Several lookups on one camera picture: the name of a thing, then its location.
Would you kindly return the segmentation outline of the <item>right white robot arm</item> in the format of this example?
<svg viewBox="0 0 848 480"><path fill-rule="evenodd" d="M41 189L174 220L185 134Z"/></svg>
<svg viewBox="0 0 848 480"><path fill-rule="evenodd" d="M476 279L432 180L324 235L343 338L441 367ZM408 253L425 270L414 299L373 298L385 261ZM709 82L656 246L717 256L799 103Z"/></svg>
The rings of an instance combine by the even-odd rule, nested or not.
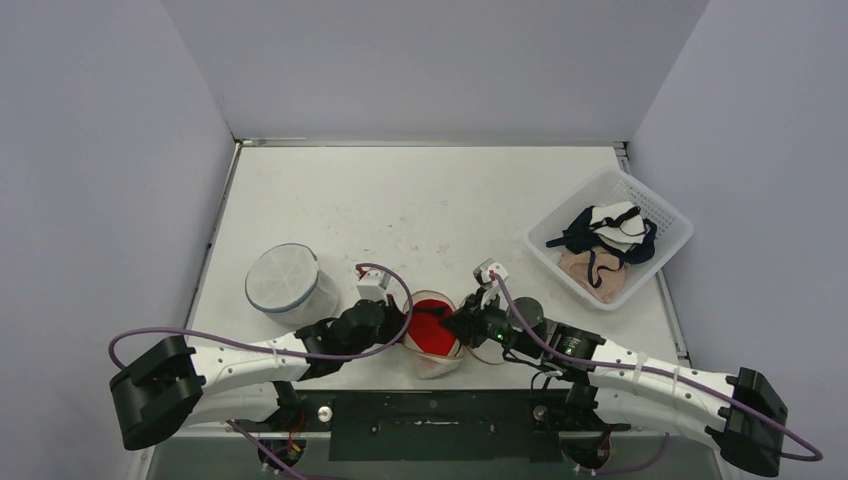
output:
<svg viewBox="0 0 848 480"><path fill-rule="evenodd" d="M572 385L565 414L577 428L601 422L674 433L747 473L779 473L788 408L757 370L715 373L657 360L548 319L530 297L503 308L471 295L439 323L465 346L491 340L558 373Z"/></svg>

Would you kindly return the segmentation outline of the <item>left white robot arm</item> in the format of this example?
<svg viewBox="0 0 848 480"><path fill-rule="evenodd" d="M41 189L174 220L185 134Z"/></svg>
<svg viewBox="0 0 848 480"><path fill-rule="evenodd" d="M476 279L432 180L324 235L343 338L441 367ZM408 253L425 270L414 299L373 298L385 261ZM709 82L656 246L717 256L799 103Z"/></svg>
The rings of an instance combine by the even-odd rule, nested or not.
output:
<svg viewBox="0 0 848 480"><path fill-rule="evenodd" d="M193 423L245 419L282 431L297 420L289 383L338 372L395 344L411 321L394 299L360 300L337 318L254 344L213 336L193 347L191 331L163 327L163 339L109 382L122 443L142 450Z"/></svg>

